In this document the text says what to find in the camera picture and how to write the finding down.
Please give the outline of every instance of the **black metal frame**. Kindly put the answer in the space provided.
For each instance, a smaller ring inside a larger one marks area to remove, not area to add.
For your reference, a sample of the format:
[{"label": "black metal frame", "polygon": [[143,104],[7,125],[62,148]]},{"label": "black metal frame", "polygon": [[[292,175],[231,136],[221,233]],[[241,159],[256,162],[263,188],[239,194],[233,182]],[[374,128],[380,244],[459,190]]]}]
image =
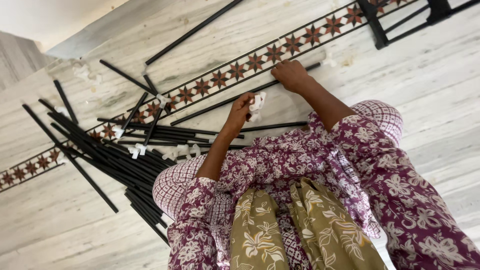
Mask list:
[{"label": "black metal frame", "polygon": [[[421,7],[419,10],[415,11],[414,13],[408,15],[407,17],[403,18],[402,20],[398,21],[393,26],[389,27],[388,29],[384,30],[382,24],[377,17],[378,7],[385,3],[385,1],[380,2],[377,5],[373,5],[369,3],[369,0],[357,0],[360,8],[363,11],[363,14],[367,18],[368,24],[375,35],[375,47],[377,49],[383,49],[388,45],[403,39],[404,37],[408,37],[413,33],[416,33],[428,26],[437,24],[445,19],[448,19],[450,16],[463,11],[475,4],[478,4],[480,0],[470,0],[454,9],[450,7],[448,0],[428,0],[428,5]],[[392,38],[387,38],[387,33],[392,31],[393,29],[399,27],[400,25],[404,24],[405,22],[409,21],[413,17],[417,16],[418,14],[422,13],[423,11],[430,8],[430,16],[427,18],[427,21]]]}]

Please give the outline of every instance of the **bundle of black rods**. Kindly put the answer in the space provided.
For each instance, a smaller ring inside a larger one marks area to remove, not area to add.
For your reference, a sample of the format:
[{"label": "bundle of black rods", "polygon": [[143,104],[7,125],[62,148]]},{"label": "bundle of black rods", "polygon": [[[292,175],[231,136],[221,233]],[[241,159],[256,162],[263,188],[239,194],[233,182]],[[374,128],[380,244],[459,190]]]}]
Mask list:
[{"label": "bundle of black rods", "polygon": [[54,141],[56,147],[60,148],[65,156],[72,162],[72,164],[74,164],[74,166],[80,171],[80,173],[82,173],[82,175],[115,212],[118,212],[118,210],[113,203],[111,203],[73,157],[85,160],[106,175],[125,185],[127,187],[125,196],[131,201],[131,207],[168,245],[167,237],[156,227],[157,224],[160,224],[166,228],[167,224],[165,224],[161,218],[163,211],[153,200],[152,190],[156,177],[163,170],[176,163],[169,159],[163,160],[162,153],[158,151],[146,151],[144,156],[139,156],[134,160],[131,158],[127,148],[117,145],[112,141],[103,140],[102,143],[102,141],[95,140],[70,121],[70,119],[61,113],[56,112],[46,101],[42,99],[39,99],[39,101],[51,111],[48,113],[48,116],[58,123],[52,123],[51,126],[74,143],[80,151],[62,145],[32,112],[32,110],[24,104],[23,107],[25,110]]}]

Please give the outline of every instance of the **wall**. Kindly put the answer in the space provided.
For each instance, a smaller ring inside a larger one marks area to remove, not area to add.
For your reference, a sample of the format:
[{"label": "wall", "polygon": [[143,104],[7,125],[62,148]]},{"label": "wall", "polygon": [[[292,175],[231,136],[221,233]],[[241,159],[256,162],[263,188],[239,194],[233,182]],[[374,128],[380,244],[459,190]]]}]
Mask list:
[{"label": "wall", "polygon": [[0,31],[37,41],[42,52],[127,0],[0,0]]}]

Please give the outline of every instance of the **floral print dress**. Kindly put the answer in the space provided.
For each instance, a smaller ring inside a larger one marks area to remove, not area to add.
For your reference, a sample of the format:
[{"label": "floral print dress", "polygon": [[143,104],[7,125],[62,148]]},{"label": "floral print dress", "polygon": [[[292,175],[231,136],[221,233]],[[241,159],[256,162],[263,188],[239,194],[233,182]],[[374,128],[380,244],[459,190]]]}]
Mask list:
[{"label": "floral print dress", "polygon": [[[393,109],[366,102],[381,114]],[[229,263],[231,226],[236,202],[248,188],[264,190],[278,205],[291,269],[312,269],[288,209],[290,186],[302,177],[326,186],[370,237],[378,234],[376,219],[398,269],[480,269],[478,249],[387,136],[395,129],[365,115],[348,116],[328,133],[313,112],[308,131],[257,138],[251,147],[229,151],[218,182],[194,177],[204,156],[163,171],[153,194],[176,221],[168,229],[169,269],[235,269]]]}]

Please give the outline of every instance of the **person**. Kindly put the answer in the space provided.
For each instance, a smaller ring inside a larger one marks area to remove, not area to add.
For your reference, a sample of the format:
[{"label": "person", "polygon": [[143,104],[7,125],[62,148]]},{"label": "person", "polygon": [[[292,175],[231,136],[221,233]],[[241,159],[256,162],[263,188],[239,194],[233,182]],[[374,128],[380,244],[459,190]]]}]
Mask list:
[{"label": "person", "polygon": [[154,200],[175,220],[169,269],[383,269],[368,239],[380,227],[397,269],[480,269],[478,249],[398,148],[396,109],[348,107],[298,61],[271,74],[312,106],[306,130],[228,151],[247,120],[246,93],[207,155],[158,176]]}]

